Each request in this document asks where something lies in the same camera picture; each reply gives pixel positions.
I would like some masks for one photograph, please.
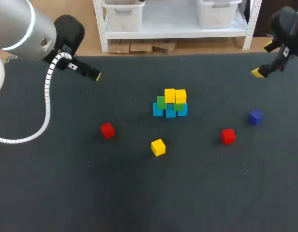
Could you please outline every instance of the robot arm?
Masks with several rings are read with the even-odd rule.
[[[31,61],[43,59],[49,64],[58,53],[65,52],[72,60],[63,59],[57,68],[69,67],[97,80],[100,71],[74,57],[84,35],[83,25],[70,15],[62,15],[53,23],[29,0],[0,0],[0,49]],[[0,83],[4,80],[2,73],[0,61]]]
[[[267,52],[276,48],[280,50],[272,63],[261,65],[252,71],[256,77],[267,78],[276,70],[283,72],[288,61],[294,56],[298,57],[298,13],[291,7],[283,7],[273,15],[271,29],[274,38],[264,49]]]

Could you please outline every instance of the white storage bin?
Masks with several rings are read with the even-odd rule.
[[[196,0],[197,17],[201,28],[228,28],[242,0]]]
[[[145,1],[104,0],[108,26],[112,31],[137,31],[141,28]]]

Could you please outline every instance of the shelf leg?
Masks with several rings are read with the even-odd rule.
[[[101,0],[93,0],[93,4],[95,9],[97,27],[100,33],[102,50],[103,52],[108,52],[108,42],[106,38],[107,20],[104,21],[103,7],[102,7]]]
[[[249,50],[254,34],[257,18],[261,9],[262,0],[251,0],[250,3],[250,19],[248,23],[248,30],[242,49]]]

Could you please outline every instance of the red block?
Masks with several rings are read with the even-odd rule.
[[[221,140],[224,145],[233,144],[236,140],[236,135],[233,129],[222,130]]]
[[[100,130],[105,139],[110,139],[116,135],[115,128],[109,122],[101,125]]]

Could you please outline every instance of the white cable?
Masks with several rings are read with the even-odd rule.
[[[38,136],[40,136],[46,130],[46,128],[49,124],[49,121],[50,121],[50,94],[49,94],[50,81],[51,81],[52,73],[53,73],[53,70],[54,70],[56,64],[62,58],[72,59],[72,56],[65,52],[61,52],[61,53],[57,54],[56,57],[52,60],[50,67],[48,69],[48,72],[47,72],[46,81],[45,81],[46,115],[45,115],[45,121],[44,121],[44,124],[42,125],[42,127],[34,135],[31,135],[27,138],[24,138],[24,139],[3,139],[3,138],[0,138],[0,143],[5,143],[5,144],[25,143],[25,142],[31,141],[33,139],[36,139]]]

